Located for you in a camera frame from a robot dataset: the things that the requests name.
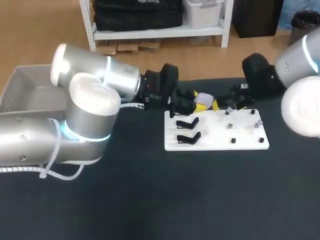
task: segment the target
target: cardboard box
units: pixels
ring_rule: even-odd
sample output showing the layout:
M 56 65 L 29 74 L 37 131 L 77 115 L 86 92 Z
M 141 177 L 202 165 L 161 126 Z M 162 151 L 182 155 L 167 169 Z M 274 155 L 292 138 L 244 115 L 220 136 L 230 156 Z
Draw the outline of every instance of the cardboard box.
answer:
M 160 49 L 161 39 L 141 39 L 139 43 L 140 51 L 156 52 Z
M 119 54 L 138 54 L 139 53 L 139 40 L 119 40 L 117 52 Z
M 97 40 L 95 42 L 95 52 L 102 55 L 115 55 L 117 53 L 117 40 Z

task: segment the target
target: white board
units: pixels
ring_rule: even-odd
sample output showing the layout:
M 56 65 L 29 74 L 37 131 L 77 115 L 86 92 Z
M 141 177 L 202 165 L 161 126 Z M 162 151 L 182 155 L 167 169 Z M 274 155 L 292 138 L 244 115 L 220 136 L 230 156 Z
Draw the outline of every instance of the white board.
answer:
M 193 130 L 177 127 L 176 121 L 192 123 L 199 117 L 199 123 Z M 220 151 L 220 150 L 266 150 L 269 141 L 261 125 L 255 127 L 260 120 L 259 111 L 251 114 L 251 109 L 233 111 L 226 115 L 226 110 L 208 110 L 190 116 L 176 115 L 170 118 L 169 111 L 164 113 L 164 148 L 167 151 Z M 195 145 L 178 143 L 177 135 L 193 138 L 201 132 L 201 138 Z

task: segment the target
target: metal post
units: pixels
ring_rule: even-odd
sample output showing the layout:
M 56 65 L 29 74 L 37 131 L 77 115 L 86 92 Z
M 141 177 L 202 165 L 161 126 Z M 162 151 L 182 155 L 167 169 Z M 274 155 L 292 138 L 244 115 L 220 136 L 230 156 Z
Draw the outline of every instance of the metal post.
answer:
M 223 35 L 222 35 L 222 43 L 221 43 L 222 48 L 228 47 L 233 7 L 234 7 L 234 0 L 226 0 L 224 21 L 223 21 Z
M 93 32 L 93 26 L 91 25 L 91 18 L 90 18 L 90 0 L 79 0 L 80 7 L 82 11 L 83 22 L 85 26 L 86 35 L 88 37 L 90 50 L 91 52 L 96 51 L 96 43 L 95 37 Z

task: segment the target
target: small screw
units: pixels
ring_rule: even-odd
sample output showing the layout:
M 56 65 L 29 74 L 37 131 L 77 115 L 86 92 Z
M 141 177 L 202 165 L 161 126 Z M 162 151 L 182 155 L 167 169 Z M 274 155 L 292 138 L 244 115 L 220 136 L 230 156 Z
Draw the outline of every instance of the small screw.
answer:
M 27 140 L 26 135 L 21 135 L 21 136 L 20 136 L 20 140 L 21 140 L 21 141 L 26 141 L 26 140 Z

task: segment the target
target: black bag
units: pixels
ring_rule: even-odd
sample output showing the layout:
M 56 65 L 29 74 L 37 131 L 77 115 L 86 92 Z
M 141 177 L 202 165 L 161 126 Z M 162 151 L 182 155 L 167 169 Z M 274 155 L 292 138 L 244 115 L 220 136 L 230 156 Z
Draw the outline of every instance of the black bag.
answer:
M 131 11 L 161 11 L 183 8 L 182 0 L 95 0 L 95 8 Z
M 94 21 L 98 31 L 141 31 L 167 29 L 183 24 L 182 11 L 95 11 Z
M 98 31 L 166 29 L 183 24 L 182 0 L 95 0 L 94 10 Z

